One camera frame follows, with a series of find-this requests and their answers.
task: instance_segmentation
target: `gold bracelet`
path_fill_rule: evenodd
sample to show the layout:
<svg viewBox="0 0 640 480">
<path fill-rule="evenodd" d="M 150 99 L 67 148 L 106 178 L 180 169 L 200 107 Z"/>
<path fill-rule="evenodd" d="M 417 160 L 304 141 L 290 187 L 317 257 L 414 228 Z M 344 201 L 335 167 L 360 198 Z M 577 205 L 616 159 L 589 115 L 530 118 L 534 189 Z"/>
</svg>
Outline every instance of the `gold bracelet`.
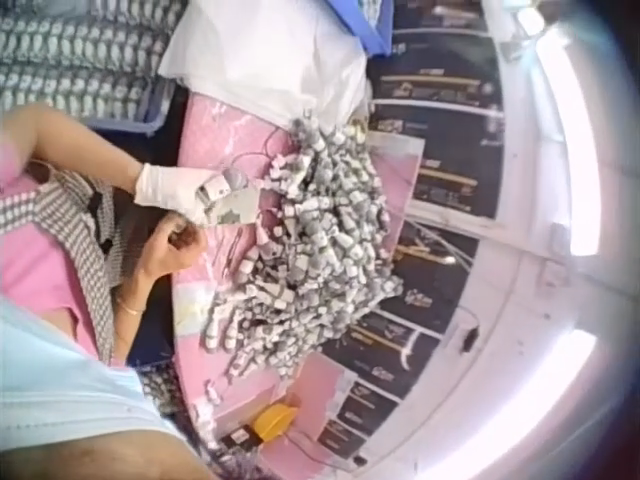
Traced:
<svg viewBox="0 0 640 480">
<path fill-rule="evenodd" d="M 144 309 L 134 310 L 133 308 L 128 307 L 127 304 L 124 303 L 124 301 L 120 298 L 120 295 L 116 295 L 116 303 L 120 305 L 120 308 L 122 308 L 129 315 L 142 315 L 144 313 Z"/>
</svg>

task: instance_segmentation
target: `black poster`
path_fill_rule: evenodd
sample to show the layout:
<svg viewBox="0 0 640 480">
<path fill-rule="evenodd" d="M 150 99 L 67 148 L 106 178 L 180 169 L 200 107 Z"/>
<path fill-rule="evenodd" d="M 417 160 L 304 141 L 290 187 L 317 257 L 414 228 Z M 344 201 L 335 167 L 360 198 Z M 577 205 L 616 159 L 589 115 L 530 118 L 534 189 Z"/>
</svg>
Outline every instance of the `black poster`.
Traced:
<svg viewBox="0 0 640 480">
<path fill-rule="evenodd" d="M 342 338 L 325 343 L 322 351 L 368 383 L 404 398 L 438 343 L 436 338 L 370 313 Z"/>
<path fill-rule="evenodd" d="M 356 382 L 338 412 L 338 420 L 357 432 L 371 436 L 397 406 L 394 400 Z"/>
<path fill-rule="evenodd" d="M 369 63 L 373 98 L 419 100 L 502 110 L 498 57 L 491 38 L 399 33 L 390 57 Z"/>
<path fill-rule="evenodd" d="M 349 459 L 362 448 L 365 439 L 334 420 L 327 421 L 318 443 L 338 457 Z"/>
<path fill-rule="evenodd" d="M 481 0 L 395 0 L 394 29 L 439 27 L 487 30 Z"/>
<path fill-rule="evenodd" d="M 471 259 L 478 241 L 428 227 Z M 460 302 L 468 273 L 440 242 L 404 223 L 394 252 L 394 273 L 404 281 L 404 291 L 388 298 L 380 308 L 437 333 L 446 331 Z"/>
<path fill-rule="evenodd" d="M 438 108 L 379 105 L 371 128 L 425 140 L 413 198 L 495 218 L 502 184 L 502 120 Z"/>
</svg>

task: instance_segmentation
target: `woman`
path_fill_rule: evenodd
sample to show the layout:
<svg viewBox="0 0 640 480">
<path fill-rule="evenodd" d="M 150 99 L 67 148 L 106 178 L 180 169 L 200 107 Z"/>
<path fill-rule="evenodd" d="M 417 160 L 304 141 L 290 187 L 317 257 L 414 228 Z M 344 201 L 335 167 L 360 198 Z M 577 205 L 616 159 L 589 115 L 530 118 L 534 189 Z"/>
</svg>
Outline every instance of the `woman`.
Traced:
<svg viewBox="0 0 640 480">
<path fill-rule="evenodd" d="M 0 200 L 38 188 L 32 158 L 100 179 L 142 205 L 204 223 L 197 169 L 141 165 L 79 123 L 32 105 L 2 119 Z M 0 224 L 11 220 L 9 214 Z M 206 236 L 167 215 L 114 296 L 112 360 L 123 365 L 154 282 L 189 267 Z M 95 332 L 76 271 L 38 225 L 0 237 L 0 475 L 7 479 L 217 478 L 144 398 L 135 372 L 97 359 Z"/>
</svg>

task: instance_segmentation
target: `pile of connectors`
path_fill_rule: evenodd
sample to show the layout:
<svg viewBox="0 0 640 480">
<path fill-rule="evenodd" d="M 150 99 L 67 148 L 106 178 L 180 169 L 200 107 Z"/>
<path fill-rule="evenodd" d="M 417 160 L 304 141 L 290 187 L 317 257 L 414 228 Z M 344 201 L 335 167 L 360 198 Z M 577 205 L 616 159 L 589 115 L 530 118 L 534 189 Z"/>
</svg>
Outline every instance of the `pile of connectors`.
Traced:
<svg viewBox="0 0 640 480">
<path fill-rule="evenodd" d="M 282 197 L 278 224 L 269 233 L 258 221 L 236 288 L 218 295 L 205 332 L 209 351 L 235 354 L 230 377 L 273 367 L 288 378 L 309 352 L 402 293 L 382 246 L 389 214 L 365 129 L 324 133 L 304 119 L 292 133 L 299 153 L 276 158 L 263 185 Z"/>
</svg>

